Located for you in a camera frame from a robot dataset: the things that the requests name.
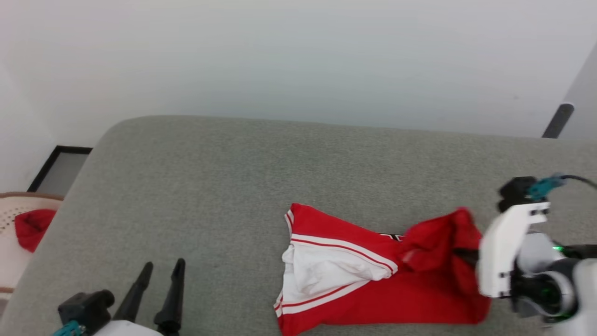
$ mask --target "red cloth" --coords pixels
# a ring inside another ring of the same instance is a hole
[[[318,305],[320,297],[288,304],[282,296],[275,310],[283,336],[320,323],[479,323],[489,311],[491,300],[479,294],[475,270],[454,253],[479,248],[481,234],[467,209],[421,222],[401,242],[301,204],[292,205],[287,221],[291,244],[297,234],[341,240],[395,262],[398,271]]]
[[[55,214],[55,210],[39,209],[17,215],[14,229],[19,244],[31,253],[35,252]]]

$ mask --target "black cable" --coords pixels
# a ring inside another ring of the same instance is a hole
[[[590,179],[583,178],[581,176],[576,176],[576,175],[562,175],[562,176],[560,176],[560,178],[561,179],[572,179],[572,180],[581,181],[581,182],[584,182],[584,183],[590,185],[591,187],[597,189],[597,183],[591,181]]]

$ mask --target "teal connector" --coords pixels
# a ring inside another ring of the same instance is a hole
[[[79,325],[77,321],[73,320],[58,329],[53,336],[82,336],[84,330],[85,328]]]
[[[547,197],[547,195],[557,187],[566,184],[566,181],[561,178],[562,174],[556,173],[549,178],[537,181],[531,188],[528,189],[528,196],[534,201],[540,201]]]

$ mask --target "red shorts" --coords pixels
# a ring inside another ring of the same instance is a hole
[[[453,253],[479,247],[466,209],[421,222],[401,240],[301,204],[286,221],[290,245],[274,305],[283,336],[320,323],[478,323],[487,315],[475,270]]]

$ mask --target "gray couch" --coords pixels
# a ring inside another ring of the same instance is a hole
[[[513,176],[597,176],[595,143],[204,117],[144,117],[108,131],[35,253],[0,335],[48,335],[76,292],[118,305],[146,261],[155,269],[137,322],[152,326],[176,259],[187,261],[182,335],[279,335],[272,305],[288,245],[283,215],[308,204],[399,233],[468,207],[481,230]],[[597,193],[553,193],[541,229],[597,242]],[[307,335],[540,335],[495,300],[462,325],[319,326]]]

